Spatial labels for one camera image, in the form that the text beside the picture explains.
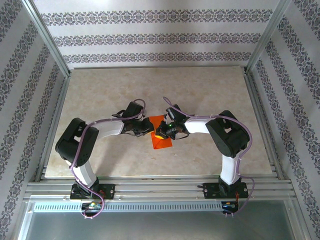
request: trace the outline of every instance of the marble surface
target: marble surface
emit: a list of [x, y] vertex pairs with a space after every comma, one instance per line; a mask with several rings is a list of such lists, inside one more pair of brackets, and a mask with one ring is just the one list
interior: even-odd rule
[[[243, 174], [270, 174], [271, 168], [240, 67], [118, 68], [74, 70], [67, 90], [45, 176], [71, 177], [68, 165], [54, 150], [70, 121], [105, 119], [130, 101], [146, 101], [146, 115], [165, 114], [163, 100], [196, 115], [230, 110], [246, 124], [253, 145], [243, 157]], [[173, 147], [154, 150], [151, 137], [127, 134], [100, 139], [90, 164], [97, 176], [219, 174], [222, 155], [209, 134], [196, 133], [173, 141]]]

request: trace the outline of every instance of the orange paper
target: orange paper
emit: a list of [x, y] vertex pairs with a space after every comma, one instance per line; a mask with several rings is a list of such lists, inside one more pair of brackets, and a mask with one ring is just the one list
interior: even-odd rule
[[172, 141], [170, 138], [160, 139], [155, 136], [155, 132], [156, 132], [157, 127], [160, 126], [161, 121], [165, 120], [164, 116], [163, 115], [150, 116], [149, 120], [153, 124], [153, 127], [154, 127], [154, 131], [151, 132], [151, 140], [152, 140], [153, 149], [164, 149], [164, 148], [172, 147]]

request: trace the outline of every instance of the black bracket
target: black bracket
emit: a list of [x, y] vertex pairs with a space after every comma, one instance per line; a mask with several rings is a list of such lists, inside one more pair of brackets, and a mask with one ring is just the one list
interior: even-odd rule
[[[115, 196], [115, 184], [99, 184], [97, 189], [94, 191], [103, 196], [103, 199], [112, 200]], [[84, 190], [77, 183], [72, 185], [70, 200], [93, 200], [100, 199], [95, 194], [89, 194], [86, 190]]]
[[220, 191], [218, 182], [206, 182], [198, 187], [203, 188], [204, 199], [235, 199], [236, 192], [239, 194], [239, 199], [246, 199], [249, 196], [245, 182], [241, 182], [234, 191], [228, 192], [226, 195]]

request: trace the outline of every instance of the beige tabletop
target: beige tabletop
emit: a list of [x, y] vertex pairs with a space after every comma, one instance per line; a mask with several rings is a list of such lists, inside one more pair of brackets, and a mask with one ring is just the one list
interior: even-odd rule
[[[181, 110], [196, 115], [230, 110], [253, 136], [243, 157], [243, 174], [271, 174], [240, 67], [118, 68], [74, 70], [58, 123], [45, 176], [71, 177], [68, 165], [54, 150], [73, 118], [86, 122], [111, 117], [130, 101], [146, 101], [146, 115], [166, 113], [163, 96]], [[222, 155], [209, 134], [195, 133], [175, 140], [173, 147], [154, 150], [151, 136], [113, 135], [96, 142], [90, 164], [97, 176], [155, 176], [219, 174]]]

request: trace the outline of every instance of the striped wall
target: striped wall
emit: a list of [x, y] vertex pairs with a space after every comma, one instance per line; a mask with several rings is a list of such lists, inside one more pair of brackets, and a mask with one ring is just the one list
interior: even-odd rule
[[34, 0], [70, 68], [245, 66], [279, 0]]
[[320, 1], [293, 0], [252, 76], [283, 172], [320, 239]]
[[19, 0], [0, 0], [0, 240], [11, 239], [64, 76]]

